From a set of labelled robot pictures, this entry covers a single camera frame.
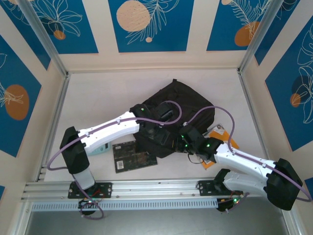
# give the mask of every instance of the white floor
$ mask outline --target white floor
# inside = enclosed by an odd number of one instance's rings
[[[143,102],[158,90],[177,79],[193,88],[214,105],[226,108],[236,121],[234,140],[242,151],[264,157],[246,99],[235,69],[232,70],[130,70],[103,73],[72,74],[59,121],[52,154],[60,146],[64,131],[96,126],[111,120]],[[216,110],[215,122],[228,132],[231,121],[223,111]],[[125,136],[114,143],[134,140]],[[91,156],[90,169],[96,180],[138,180],[214,177],[226,166],[214,165],[204,170],[201,164],[191,164],[186,154],[174,153],[157,159],[158,165],[128,172],[115,172],[113,152]],[[65,166],[62,156],[52,164]],[[66,170],[47,171],[45,181],[71,181]]]

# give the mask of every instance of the black bag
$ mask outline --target black bag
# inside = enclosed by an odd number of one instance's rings
[[[147,107],[155,108],[160,103],[172,100],[177,102],[182,109],[181,119],[173,125],[164,126],[170,132],[170,136],[164,145],[156,144],[152,139],[147,138],[142,133],[137,132],[134,134],[136,141],[142,149],[145,149],[150,154],[154,154],[159,158],[164,158],[177,150],[177,142],[179,137],[179,130],[184,122],[189,121],[197,111],[206,106],[213,104],[206,100],[202,95],[195,92],[187,85],[173,79],[173,82],[154,94],[152,97],[143,102]],[[179,110],[173,104],[173,117],[175,120],[179,115]],[[202,111],[191,123],[200,133],[205,133],[207,128],[214,121],[214,109],[206,109]]]

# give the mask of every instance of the blue panel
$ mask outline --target blue panel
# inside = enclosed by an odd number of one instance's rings
[[[31,4],[60,54],[98,53],[82,0],[34,0]]]
[[[119,52],[186,51],[194,0],[109,0]]]
[[[313,197],[313,178],[305,180],[305,184],[308,187],[311,197]]]
[[[28,21],[21,13],[20,8],[9,0],[0,0],[0,5],[3,7],[8,17],[11,19],[21,35],[24,37],[25,41],[36,54],[44,68],[47,70],[51,59],[42,44],[40,43],[36,34],[30,27]]]
[[[313,17],[266,79],[293,151],[313,140],[312,45]]]
[[[2,195],[4,193],[4,189],[5,189],[5,187],[0,185],[0,200],[1,200]]]
[[[300,0],[285,0],[283,2],[282,6],[280,7],[280,10],[276,14],[275,19],[273,20],[268,31],[266,32],[260,46],[258,47],[257,51],[254,54],[255,59],[259,65],[263,61],[270,47],[275,42],[280,31],[287,23],[289,17],[293,13],[294,9],[296,8],[299,2]]]
[[[246,50],[269,3],[220,0],[207,50]]]
[[[0,36],[0,150],[16,157],[40,83]]]

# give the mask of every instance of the wall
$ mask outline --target wall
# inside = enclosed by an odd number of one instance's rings
[[[30,2],[69,71],[238,67],[269,3]]]
[[[43,51],[36,49],[0,6],[0,185],[5,187],[0,197],[0,234],[9,228],[25,183],[37,174],[64,79],[52,62],[42,63]]]
[[[243,73],[269,156],[288,160],[303,181],[313,177],[312,12],[312,1],[300,0],[280,33],[265,36],[259,49],[263,60],[257,52]],[[313,203],[295,205],[312,234]]]

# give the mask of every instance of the enclosure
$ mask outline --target enclosure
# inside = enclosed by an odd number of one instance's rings
[[[66,169],[47,169],[67,128],[115,120],[176,79],[231,113],[239,150],[286,159],[312,197],[311,0],[0,5],[1,234],[313,233],[312,202],[284,211],[252,193],[236,210],[217,211],[229,195],[201,196],[199,181],[233,169],[192,164],[201,163],[196,155],[175,152],[118,172],[113,145],[134,141],[131,134],[88,156],[95,181],[112,183],[102,220],[82,218],[80,200],[68,199]],[[229,134],[231,119],[215,109],[211,128]],[[58,156],[51,166],[66,164]]]

